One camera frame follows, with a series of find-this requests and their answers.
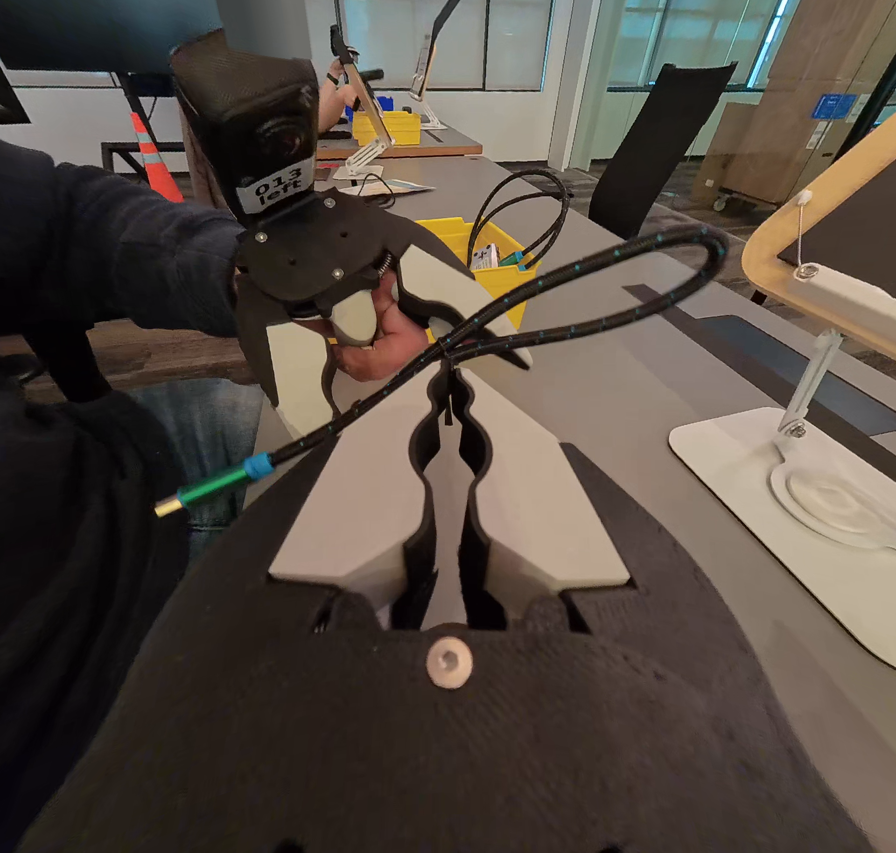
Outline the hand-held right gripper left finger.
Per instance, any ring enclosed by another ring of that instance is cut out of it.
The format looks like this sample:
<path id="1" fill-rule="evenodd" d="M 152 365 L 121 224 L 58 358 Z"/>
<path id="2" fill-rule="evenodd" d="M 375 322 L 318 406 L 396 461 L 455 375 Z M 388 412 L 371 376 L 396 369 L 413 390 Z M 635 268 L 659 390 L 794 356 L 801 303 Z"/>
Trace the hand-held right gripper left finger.
<path id="1" fill-rule="evenodd" d="M 449 364 L 426 368 L 348 426 L 269 569 L 279 581 L 363 595 L 392 628 L 418 630 L 437 570 L 433 492 Z"/>

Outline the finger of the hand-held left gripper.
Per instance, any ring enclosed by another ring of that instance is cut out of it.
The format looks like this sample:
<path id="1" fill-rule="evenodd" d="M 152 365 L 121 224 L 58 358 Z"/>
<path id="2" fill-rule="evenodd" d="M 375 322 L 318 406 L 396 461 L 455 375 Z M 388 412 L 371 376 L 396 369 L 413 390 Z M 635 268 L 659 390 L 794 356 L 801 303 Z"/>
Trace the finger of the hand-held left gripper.
<path id="1" fill-rule="evenodd" d="M 408 245 L 397 258 L 393 297 L 417 325 L 454 329 L 496 300 L 445 245 Z"/>
<path id="2" fill-rule="evenodd" d="M 337 408 L 331 394 L 335 359 L 328 340 L 268 298 L 238 299 L 237 323 L 245 360 L 291 438 L 330 423 Z"/>

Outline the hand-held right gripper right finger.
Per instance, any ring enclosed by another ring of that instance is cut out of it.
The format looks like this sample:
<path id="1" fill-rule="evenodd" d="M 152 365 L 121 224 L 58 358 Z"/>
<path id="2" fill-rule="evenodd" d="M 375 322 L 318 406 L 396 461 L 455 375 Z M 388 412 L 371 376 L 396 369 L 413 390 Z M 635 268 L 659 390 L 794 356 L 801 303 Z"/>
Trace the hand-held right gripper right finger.
<path id="1" fill-rule="evenodd" d="M 544 596 L 630 581 L 563 444 L 471 371 L 453 376 L 473 478 L 458 566 L 468 626 L 503 630 Z"/>

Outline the yellow plastic bin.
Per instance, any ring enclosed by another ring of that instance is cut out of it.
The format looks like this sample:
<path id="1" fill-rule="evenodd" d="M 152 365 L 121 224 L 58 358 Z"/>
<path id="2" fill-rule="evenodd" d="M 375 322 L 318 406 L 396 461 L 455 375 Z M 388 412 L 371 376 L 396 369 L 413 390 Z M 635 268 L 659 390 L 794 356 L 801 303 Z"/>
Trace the yellow plastic bin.
<path id="1" fill-rule="evenodd" d="M 351 131 L 358 148 L 376 142 L 380 133 L 385 134 L 387 146 L 416 147 L 421 142 L 421 118 L 406 110 L 387 110 L 382 116 L 357 110 L 353 112 Z"/>
<path id="2" fill-rule="evenodd" d="M 533 271 L 526 270 L 522 263 L 501 265 L 493 270 L 474 272 L 467 265 L 469 239 L 473 224 L 460 217 L 419 220 L 414 223 L 412 245 L 445 245 L 472 272 L 474 278 L 485 288 L 496 301 L 510 294 L 524 281 L 530 280 Z M 426 329 L 434 335 L 444 332 L 432 322 Z"/>

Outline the dark monitor with wooden back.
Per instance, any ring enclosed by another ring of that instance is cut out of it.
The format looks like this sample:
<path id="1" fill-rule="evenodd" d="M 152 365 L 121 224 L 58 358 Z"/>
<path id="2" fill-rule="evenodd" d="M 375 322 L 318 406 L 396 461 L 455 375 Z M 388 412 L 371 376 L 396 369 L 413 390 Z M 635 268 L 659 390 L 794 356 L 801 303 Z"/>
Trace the dark monitor with wooden back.
<path id="1" fill-rule="evenodd" d="M 816 263 L 895 294 L 895 118 L 869 132 L 792 197 L 747 241 L 741 266 L 750 283 L 778 298 L 785 272 Z"/>

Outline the person's left hand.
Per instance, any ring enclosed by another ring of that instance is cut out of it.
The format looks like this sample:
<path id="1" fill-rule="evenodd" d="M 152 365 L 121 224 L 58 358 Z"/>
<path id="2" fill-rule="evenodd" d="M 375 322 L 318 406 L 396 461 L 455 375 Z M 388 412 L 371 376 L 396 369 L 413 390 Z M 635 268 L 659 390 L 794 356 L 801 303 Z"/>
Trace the person's left hand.
<path id="1" fill-rule="evenodd" d="M 373 304 L 377 325 L 372 344 L 332 349 L 339 369 L 358 382 L 393 376 L 430 344 L 427 332 L 399 309 L 389 287 L 375 291 Z"/>

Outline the person's blue jeans leg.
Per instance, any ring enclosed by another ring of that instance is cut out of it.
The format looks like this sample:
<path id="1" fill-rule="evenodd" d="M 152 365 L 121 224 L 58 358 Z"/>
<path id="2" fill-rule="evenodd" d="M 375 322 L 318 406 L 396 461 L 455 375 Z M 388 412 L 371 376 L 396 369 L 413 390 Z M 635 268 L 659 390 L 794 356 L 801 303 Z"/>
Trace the person's blue jeans leg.
<path id="1" fill-rule="evenodd" d="M 193 484 L 253 455 L 265 397 L 224 378 L 166 381 L 129 391 L 161 423 Z"/>

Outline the orange traffic cone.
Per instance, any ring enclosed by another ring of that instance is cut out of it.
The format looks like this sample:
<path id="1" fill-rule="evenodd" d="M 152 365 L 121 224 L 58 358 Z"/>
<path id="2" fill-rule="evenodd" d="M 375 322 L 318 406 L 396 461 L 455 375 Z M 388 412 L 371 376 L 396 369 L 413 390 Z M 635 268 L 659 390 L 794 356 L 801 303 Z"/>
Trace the orange traffic cone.
<path id="1" fill-rule="evenodd" d="M 117 73 L 118 82 L 126 97 L 135 131 L 143 168 L 151 189 L 174 203 L 183 203 L 184 197 L 165 164 L 151 124 L 140 103 L 128 74 Z"/>

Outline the large black television screen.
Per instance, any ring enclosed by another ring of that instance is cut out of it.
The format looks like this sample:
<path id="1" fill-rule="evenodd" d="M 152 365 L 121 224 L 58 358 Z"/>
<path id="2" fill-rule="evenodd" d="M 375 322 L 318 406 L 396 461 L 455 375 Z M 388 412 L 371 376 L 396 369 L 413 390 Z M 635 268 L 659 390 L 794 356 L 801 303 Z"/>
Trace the large black television screen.
<path id="1" fill-rule="evenodd" d="M 221 26 L 216 0 L 1 0 L 10 70 L 163 74 L 169 54 Z"/>

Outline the tilted black panel on stand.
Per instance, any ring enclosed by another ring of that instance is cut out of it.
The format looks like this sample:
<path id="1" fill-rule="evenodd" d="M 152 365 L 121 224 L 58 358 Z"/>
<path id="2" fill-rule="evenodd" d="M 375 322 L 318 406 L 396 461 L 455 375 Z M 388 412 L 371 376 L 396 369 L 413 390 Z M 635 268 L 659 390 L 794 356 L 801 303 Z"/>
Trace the tilted black panel on stand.
<path id="1" fill-rule="evenodd" d="M 436 41 L 444 25 L 448 22 L 461 1 L 462 0 L 447 0 L 434 19 L 431 30 L 425 34 L 423 44 L 420 48 L 416 69 L 409 88 L 409 96 L 421 106 L 425 107 L 424 111 L 430 118 L 432 118 L 432 116 L 430 115 L 431 111 L 428 109 L 426 97 L 437 50 Z"/>

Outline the black office chair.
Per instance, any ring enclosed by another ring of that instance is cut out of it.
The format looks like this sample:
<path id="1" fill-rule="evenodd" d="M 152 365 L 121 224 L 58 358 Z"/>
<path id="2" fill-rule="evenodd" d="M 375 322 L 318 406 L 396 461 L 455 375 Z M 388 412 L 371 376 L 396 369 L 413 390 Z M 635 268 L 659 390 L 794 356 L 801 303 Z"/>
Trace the black office chair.
<path id="1" fill-rule="evenodd" d="M 665 63 L 643 108 L 598 180 L 588 219 L 628 240 L 710 118 L 737 63 L 707 68 Z"/>

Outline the brown cardboard box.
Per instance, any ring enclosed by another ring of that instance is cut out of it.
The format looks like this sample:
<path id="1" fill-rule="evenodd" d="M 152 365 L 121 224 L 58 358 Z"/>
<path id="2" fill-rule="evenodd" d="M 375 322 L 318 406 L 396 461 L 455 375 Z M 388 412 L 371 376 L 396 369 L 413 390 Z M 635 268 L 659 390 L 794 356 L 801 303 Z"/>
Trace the brown cardboard box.
<path id="1" fill-rule="evenodd" d="M 893 57 L 894 0 L 799 0 L 761 96 L 721 113 L 693 200 L 790 200 L 832 164 Z"/>

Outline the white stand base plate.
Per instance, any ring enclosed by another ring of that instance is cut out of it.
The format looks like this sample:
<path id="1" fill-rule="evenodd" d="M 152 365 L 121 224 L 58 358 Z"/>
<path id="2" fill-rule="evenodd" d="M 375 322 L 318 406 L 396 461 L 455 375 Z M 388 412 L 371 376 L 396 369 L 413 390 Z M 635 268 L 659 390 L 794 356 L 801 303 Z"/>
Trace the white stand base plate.
<path id="1" fill-rule="evenodd" d="M 673 429 L 678 459 L 867 652 L 894 668 L 894 480 L 808 421 L 809 405 L 844 335 L 894 345 L 894 297 L 866 281 L 807 262 L 805 211 L 833 211 L 816 180 L 790 210 L 797 265 L 785 289 L 828 313 L 786 409 L 761 408 Z"/>

